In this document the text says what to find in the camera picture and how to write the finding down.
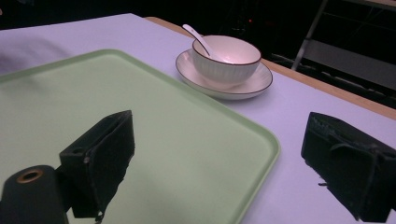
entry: bowl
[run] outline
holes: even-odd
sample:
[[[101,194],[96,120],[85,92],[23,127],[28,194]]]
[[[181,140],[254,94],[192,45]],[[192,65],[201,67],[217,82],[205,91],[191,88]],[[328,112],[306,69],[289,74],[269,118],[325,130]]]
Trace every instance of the bowl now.
[[[240,85],[261,62],[260,51],[244,40],[227,35],[206,35],[203,39],[222,59],[211,59],[197,40],[192,42],[192,63],[210,86],[229,89]]]

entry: table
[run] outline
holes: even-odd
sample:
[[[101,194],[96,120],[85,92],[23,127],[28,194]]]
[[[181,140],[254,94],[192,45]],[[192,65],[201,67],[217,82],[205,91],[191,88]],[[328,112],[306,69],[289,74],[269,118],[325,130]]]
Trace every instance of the table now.
[[[166,21],[133,14],[0,31],[0,75],[98,49],[120,49],[181,81],[175,60],[191,48],[192,38],[179,31]],[[271,130],[282,147],[243,222],[356,223],[329,191],[318,186],[321,179],[301,158],[309,112],[342,119],[396,147],[395,110],[263,62],[274,75],[274,83],[265,93],[244,101],[219,101]],[[388,223],[395,221],[392,211]]]

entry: plate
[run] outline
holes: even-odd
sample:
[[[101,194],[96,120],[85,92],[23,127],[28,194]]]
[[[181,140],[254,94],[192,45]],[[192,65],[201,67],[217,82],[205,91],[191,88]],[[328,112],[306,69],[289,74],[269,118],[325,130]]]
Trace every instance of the plate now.
[[[243,100],[260,95],[273,82],[271,71],[263,63],[260,63],[253,76],[241,85],[227,90],[210,86],[195,69],[192,63],[191,51],[192,49],[188,49],[177,56],[177,70],[184,82],[206,95],[223,100]]]

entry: white spoon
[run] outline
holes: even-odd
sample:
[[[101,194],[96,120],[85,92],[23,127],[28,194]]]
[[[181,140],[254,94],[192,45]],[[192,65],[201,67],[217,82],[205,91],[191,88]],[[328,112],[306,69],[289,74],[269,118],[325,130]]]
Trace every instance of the white spoon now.
[[[191,35],[193,35],[196,40],[198,40],[198,42],[202,45],[202,47],[204,47],[204,50],[206,51],[206,53],[209,55],[209,58],[219,61],[219,62],[226,62],[226,61],[224,61],[224,59],[222,59],[220,56],[218,56],[212,48],[210,48],[210,46],[204,41],[204,39],[201,37],[201,35],[198,34],[192,27],[190,27],[188,24],[184,24],[182,27],[187,32],[189,32]]]

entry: plastic tray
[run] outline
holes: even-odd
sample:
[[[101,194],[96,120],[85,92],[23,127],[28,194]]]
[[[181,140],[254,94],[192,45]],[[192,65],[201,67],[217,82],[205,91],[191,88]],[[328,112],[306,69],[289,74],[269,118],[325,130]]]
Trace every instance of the plastic tray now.
[[[135,155],[106,223],[238,223],[280,150],[262,126],[112,49],[0,77],[0,104],[2,182],[58,167],[93,124],[132,110]]]

